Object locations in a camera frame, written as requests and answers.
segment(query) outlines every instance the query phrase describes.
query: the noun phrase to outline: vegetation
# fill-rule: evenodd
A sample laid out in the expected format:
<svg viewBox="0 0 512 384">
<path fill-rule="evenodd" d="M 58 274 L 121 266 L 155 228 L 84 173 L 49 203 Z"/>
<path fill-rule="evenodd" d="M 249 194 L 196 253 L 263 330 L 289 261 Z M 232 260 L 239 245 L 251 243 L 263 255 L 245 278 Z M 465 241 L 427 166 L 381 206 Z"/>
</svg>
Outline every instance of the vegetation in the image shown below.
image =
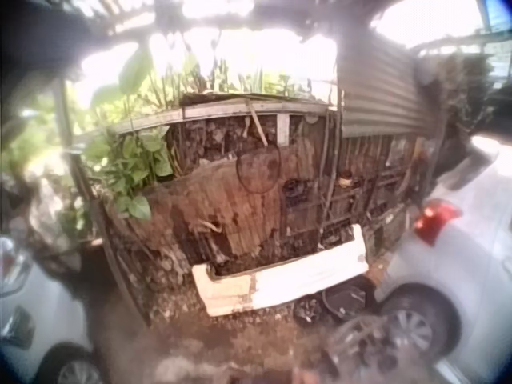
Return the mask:
<svg viewBox="0 0 512 384">
<path fill-rule="evenodd" d="M 139 192 L 160 178 L 180 175 L 178 157 L 164 141 L 167 128 L 120 137 L 107 130 L 84 153 L 93 180 L 114 200 L 118 212 L 127 217 L 151 218 L 150 205 Z"/>
</svg>

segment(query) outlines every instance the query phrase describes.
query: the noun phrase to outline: corrugated metal sheet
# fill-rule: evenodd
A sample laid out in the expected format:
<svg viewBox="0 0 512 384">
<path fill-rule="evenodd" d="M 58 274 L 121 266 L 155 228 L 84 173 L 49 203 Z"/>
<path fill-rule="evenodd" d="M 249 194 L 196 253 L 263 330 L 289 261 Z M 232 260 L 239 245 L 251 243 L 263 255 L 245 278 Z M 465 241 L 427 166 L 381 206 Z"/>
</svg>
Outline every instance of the corrugated metal sheet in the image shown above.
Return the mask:
<svg viewBox="0 0 512 384">
<path fill-rule="evenodd" d="M 415 57 L 368 30 L 345 35 L 339 49 L 345 137 L 434 134 L 432 113 L 414 76 Z"/>
</svg>

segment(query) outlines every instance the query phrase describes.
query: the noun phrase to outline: car taillight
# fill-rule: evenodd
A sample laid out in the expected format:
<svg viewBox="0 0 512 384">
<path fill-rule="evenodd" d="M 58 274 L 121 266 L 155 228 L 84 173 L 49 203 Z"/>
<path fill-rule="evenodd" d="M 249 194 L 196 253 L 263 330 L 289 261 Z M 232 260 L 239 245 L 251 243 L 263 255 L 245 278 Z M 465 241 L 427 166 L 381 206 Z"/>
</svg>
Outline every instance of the car taillight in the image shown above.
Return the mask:
<svg viewBox="0 0 512 384">
<path fill-rule="evenodd" d="M 462 212 L 453 204 L 443 200 L 431 200 L 414 224 L 414 232 L 428 245 L 434 246 L 442 228 L 450 220 L 461 216 Z"/>
</svg>

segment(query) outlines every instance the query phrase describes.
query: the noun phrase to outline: dirt ground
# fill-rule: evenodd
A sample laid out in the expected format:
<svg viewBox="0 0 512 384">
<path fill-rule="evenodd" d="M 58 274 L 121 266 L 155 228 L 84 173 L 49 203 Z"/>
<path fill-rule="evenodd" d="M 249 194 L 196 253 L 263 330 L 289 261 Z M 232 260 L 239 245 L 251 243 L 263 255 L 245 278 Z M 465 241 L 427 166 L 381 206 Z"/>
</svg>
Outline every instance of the dirt ground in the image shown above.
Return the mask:
<svg viewBox="0 0 512 384">
<path fill-rule="evenodd" d="M 386 260 L 368 273 L 376 282 Z M 329 315 L 313 326 L 300 326 L 290 303 L 216 319 L 204 310 L 190 311 L 149 329 L 125 305 L 113 282 L 99 286 L 101 293 L 90 296 L 87 304 L 92 339 L 111 384 L 209 383 L 218 382 L 228 367 L 257 374 L 312 366 L 338 326 Z M 414 369 L 414 380 L 407 382 L 437 382 L 428 369 Z"/>
</svg>

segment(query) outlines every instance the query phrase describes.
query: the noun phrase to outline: rubber tire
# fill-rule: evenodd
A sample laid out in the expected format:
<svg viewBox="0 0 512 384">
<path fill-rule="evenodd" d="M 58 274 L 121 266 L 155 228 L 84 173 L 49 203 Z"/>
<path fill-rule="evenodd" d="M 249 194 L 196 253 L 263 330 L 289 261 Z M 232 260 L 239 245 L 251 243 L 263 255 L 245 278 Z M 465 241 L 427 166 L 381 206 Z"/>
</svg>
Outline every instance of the rubber tire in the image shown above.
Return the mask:
<svg viewBox="0 0 512 384">
<path fill-rule="evenodd" d="M 60 374 L 61 369 L 65 364 L 73 360 L 90 362 L 98 369 L 103 383 L 106 384 L 104 375 L 102 375 L 102 370 L 93 359 L 92 355 L 74 346 L 59 347 L 58 349 L 49 352 L 42 361 L 34 382 L 36 384 L 57 384 L 58 375 Z"/>
<path fill-rule="evenodd" d="M 381 314 L 392 315 L 399 310 L 410 310 L 423 316 L 432 329 L 432 343 L 422 357 L 429 362 L 439 360 L 450 344 L 453 329 L 450 308 L 446 301 L 431 291 L 402 290 L 392 294 L 382 305 Z"/>
</svg>

